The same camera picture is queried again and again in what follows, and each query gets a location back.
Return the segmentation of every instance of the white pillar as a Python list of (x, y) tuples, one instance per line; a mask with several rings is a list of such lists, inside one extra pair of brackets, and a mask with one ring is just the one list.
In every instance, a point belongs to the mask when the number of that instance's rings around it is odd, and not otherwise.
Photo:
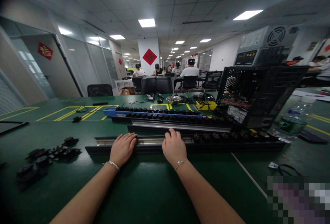
[(141, 67), (146, 75), (151, 75), (155, 69), (155, 64), (159, 64), (158, 38), (139, 39), (137, 42)]

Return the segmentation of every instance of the plastic bottle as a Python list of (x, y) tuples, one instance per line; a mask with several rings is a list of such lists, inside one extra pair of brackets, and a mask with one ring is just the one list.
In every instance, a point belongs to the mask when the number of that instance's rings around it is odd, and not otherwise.
[(298, 103), (286, 110), (270, 134), (280, 137), (287, 143), (293, 142), (312, 117), (312, 106), (315, 101), (314, 98), (303, 96)]

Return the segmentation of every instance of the silver bracelet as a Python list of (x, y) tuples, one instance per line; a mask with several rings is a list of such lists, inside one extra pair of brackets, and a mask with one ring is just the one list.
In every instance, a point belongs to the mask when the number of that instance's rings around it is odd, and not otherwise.
[(183, 162), (185, 162), (186, 160), (187, 160), (187, 159), (178, 161), (178, 165), (177, 165), (177, 167), (174, 169), (174, 171), (176, 171), (176, 169), (177, 169), (181, 164), (183, 164)]
[(118, 167), (114, 162), (112, 162), (112, 161), (107, 161), (107, 162), (105, 162), (105, 163), (103, 163), (103, 164), (105, 165), (106, 163), (109, 163), (109, 164), (111, 164), (111, 165), (114, 165), (114, 166), (117, 168), (117, 170), (119, 171), (119, 167)]

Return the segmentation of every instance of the green workbench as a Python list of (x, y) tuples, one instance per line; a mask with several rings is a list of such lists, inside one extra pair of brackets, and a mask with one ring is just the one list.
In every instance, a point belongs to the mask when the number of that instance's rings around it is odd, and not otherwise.
[[(7, 165), (0, 170), (2, 199), (5, 212), (17, 223), (48, 223), (64, 205), (97, 173), (108, 156), (89, 156), (87, 145), (96, 145), (95, 136), (117, 136), (127, 133), (124, 123), (112, 122), (103, 111), (92, 114), (75, 113), (81, 105), (102, 110), (107, 106), (91, 107), (95, 102), (122, 105), (124, 102), (145, 101), (144, 96), (113, 96), (79, 99), (52, 99), (8, 114), (3, 121), (28, 121), (29, 125), (0, 136), (0, 162)], [(134, 104), (134, 107), (156, 106), (157, 101)], [(319, 105), (316, 110), (323, 117)], [(193, 105), (177, 105), (174, 109), (194, 110)], [(74, 116), (83, 121), (72, 123)], [(328, 123), (319, 121), (320, 126)], [(315, 131), (318, 135), (327, 136)], [(52, 148), (66, 137), (79, 138), (75, 146), (82, 153), (68, 163), (54, 162), (48, 175), (20, 192), (14, 181), (16, 171), (25, 165), (24, 158), (36, 148)], [(268, 211), (267, 200), (255, 182), (266, 192), (267, 176), (275, 172), (267, 166), (270, 161), (287, 163), (302, 174), (329, 171), (324, 163), (329, 146), (312, 145), (301, 140), (276, 153), (216, 153), (189, 154), (188, 159), (206, 180), (228, 201), (246, 223), (277, 223)], [(96, 216), (99, 223), (199, 223), (193, 205), (179, 178), (162, 154), (136, 155), (122, 168)]]

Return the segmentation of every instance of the smartphone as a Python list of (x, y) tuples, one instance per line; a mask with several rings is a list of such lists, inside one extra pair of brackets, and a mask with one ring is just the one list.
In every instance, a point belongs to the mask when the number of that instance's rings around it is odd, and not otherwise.
[(323, 138), (320, 138), (317, 135), (314, 135), (307, 130), (303, 130), (299, 134), (299, 138), (302, 138), (303, 140), (307, 140), (308, 142), (311, 142), (311, 143), (322, 143), (322, 144), (328, 143), (327, 140), (324, 140)]

